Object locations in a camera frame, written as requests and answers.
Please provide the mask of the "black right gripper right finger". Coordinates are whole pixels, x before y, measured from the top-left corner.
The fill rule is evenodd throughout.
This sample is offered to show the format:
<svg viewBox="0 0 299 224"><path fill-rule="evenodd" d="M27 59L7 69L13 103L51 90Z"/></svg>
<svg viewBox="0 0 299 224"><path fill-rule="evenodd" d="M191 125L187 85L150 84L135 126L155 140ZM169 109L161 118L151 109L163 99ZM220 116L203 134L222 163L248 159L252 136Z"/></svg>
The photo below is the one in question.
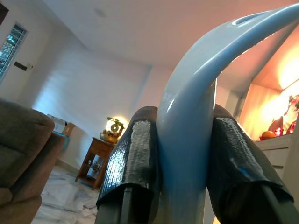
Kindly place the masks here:
<svg viewBox="0 0 299 224"><path fill-rule="evenodd" d="M220 224L294 224L294 199L262 150L216 105L209 195Z"/></svg>

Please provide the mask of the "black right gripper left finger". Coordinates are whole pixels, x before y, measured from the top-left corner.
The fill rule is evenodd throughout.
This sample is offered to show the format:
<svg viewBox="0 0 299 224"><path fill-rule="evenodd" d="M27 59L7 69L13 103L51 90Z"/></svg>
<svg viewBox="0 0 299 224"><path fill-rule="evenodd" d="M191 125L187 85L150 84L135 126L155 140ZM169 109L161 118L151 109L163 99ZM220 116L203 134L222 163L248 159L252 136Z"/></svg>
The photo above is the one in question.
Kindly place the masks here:
<svg viewBox="0 0 299 224"><path fill-rule="evenodd" d="M113 148L100 188L95 224L152 224L159 205L161 172L157 107L140 108Z"/></svg>

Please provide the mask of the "beige long handled dustpan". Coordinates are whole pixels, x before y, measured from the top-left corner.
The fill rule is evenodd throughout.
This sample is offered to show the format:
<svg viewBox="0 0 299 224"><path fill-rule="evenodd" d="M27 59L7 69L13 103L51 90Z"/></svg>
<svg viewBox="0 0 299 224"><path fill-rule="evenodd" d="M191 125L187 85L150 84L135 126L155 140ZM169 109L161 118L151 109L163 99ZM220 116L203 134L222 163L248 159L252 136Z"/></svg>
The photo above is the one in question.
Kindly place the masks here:
<svg viewBox="0 0 299 224"><path fill-rule="evenodd" d="M166 224L201 224L216 78L268 36L299 21L299 3L225 22L182 57L157 111Z"/></svg>

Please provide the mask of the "wooden side table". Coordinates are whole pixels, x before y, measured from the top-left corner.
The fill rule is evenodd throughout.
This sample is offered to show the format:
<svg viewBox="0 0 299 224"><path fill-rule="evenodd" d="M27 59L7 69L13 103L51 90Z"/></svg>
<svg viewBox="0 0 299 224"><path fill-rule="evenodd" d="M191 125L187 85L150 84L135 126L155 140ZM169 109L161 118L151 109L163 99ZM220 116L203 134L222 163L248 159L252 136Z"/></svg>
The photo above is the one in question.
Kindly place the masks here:
<svg viewBox="0 0 299 224"><path fill-rule="evenodd" d="M92 187L92 190L100 189L106 172L108 159L113 148L114 144L93 138L75 181L81 180L87 183ZM94 168L93 163L95 162L96 156L100 158L100 165L96 165Z"/></svg>

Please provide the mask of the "golden bowl ornament plant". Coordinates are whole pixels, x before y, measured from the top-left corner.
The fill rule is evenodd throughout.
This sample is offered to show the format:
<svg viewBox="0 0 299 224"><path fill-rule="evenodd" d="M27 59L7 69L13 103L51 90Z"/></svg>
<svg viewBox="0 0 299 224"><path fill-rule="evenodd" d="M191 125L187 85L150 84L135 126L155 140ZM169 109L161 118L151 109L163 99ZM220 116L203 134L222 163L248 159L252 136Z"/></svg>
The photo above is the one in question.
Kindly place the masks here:
<svg viewBox="0 0 299 224"><path fill-rule="evenodd" d="M100 139L111 144L116 144L125 126L114 117L107 117L107 126L108 127L100 133Z"/></svg>

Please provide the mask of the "white cabinet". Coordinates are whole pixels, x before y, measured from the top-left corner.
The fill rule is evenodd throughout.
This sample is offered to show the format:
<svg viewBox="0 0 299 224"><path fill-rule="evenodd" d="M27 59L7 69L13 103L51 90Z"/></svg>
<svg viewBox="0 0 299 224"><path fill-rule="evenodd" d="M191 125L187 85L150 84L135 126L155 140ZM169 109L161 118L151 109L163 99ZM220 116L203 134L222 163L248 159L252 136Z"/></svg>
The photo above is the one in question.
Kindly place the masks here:
<svg viewBox="0 0 299 224"><path fill-rule="evenodd" d="M257 141L256 145L283 180L299 212L299 132Z"/></svg>

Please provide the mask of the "brown cardboard box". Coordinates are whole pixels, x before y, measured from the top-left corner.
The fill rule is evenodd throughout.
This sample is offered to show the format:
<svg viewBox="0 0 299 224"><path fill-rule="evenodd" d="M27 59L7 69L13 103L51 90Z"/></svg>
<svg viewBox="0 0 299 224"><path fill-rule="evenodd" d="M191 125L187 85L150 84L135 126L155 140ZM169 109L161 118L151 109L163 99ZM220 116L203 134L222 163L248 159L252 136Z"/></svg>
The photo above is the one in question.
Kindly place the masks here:
<svg viewBox="0 0 299 224"><path fill-rule="evenodd" d="M76 125L74 125L71 122L66 123L66 126L64 127L64 130L62 131L62 134L66 135L67 137L70 137L70 135L75 127L76 127Z"/></svg>

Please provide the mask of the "red flower decoration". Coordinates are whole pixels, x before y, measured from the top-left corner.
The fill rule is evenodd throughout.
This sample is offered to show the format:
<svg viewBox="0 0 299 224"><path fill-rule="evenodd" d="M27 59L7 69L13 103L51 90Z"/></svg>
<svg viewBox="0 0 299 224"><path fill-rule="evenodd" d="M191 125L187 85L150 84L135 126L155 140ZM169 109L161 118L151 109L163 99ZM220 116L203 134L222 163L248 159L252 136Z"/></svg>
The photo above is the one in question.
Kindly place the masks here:
<svg viewBox="0 0 299 224"><path fill-rule="evenodd" d="M283 128L286 133L293 133L294 122L297 120L297 116L299 114L299 94L295 96L289 97L289 103L287 111L284 113L284 124Z"/></svg>

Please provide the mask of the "white box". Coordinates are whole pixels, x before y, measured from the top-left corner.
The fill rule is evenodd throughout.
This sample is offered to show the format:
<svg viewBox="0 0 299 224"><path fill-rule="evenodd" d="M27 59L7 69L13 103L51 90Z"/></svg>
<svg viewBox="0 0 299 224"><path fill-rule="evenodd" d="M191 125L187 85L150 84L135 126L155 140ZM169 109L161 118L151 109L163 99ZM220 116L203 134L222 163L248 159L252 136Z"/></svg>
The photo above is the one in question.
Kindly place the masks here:
<svg viewBox="0 0 299 224"><path fill-rule="evenodd" d="M54 131L57 133L63 133L67 122L63 119L57 118L55 116L52 116L50 114L47 114L47 116L54 122Z"/></svg>

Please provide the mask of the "brown fabric sofa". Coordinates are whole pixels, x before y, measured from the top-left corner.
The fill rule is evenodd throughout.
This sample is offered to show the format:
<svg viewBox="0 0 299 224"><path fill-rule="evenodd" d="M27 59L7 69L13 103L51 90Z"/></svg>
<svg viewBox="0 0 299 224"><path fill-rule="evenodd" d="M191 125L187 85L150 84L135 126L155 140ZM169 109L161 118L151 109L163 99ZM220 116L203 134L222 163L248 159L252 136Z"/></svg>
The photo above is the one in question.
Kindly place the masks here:
<svg viewBox="0 0 299 224"><path fill-rule="evenodd" d="M0 98L0 224L31 224L64 144L45 114Z"/></svg>

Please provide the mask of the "window with grille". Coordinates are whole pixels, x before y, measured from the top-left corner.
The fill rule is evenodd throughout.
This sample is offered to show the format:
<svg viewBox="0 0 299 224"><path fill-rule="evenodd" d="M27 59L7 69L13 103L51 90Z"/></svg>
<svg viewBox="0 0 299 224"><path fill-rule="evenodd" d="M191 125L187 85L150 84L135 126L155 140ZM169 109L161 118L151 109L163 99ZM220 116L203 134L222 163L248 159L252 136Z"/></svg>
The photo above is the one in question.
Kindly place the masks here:
<svg viewBox="0 0 299 224"><path fill-rule="evenodd" d="M11 62L24 42L27 30L19 23L15 23L6 40L0 47L0 83L5 77Z"/></svg>

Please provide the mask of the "dark wall plate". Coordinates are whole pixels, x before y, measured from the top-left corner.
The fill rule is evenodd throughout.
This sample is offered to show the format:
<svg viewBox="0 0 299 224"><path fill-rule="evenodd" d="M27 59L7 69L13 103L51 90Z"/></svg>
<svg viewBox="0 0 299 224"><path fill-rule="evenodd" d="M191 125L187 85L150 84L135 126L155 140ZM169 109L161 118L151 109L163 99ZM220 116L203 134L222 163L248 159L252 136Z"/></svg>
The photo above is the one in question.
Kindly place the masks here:
<svg viewBox="0 0 299 224"><path fill-rule="evenodd" d="M29 63L27 65L23 65L23 64L21 64L17 61L15 61L14 66L21 69L21 70L23 70L23 71L28 71L28 70L31 70L33 68L33 65L31 65Z"/></svg>

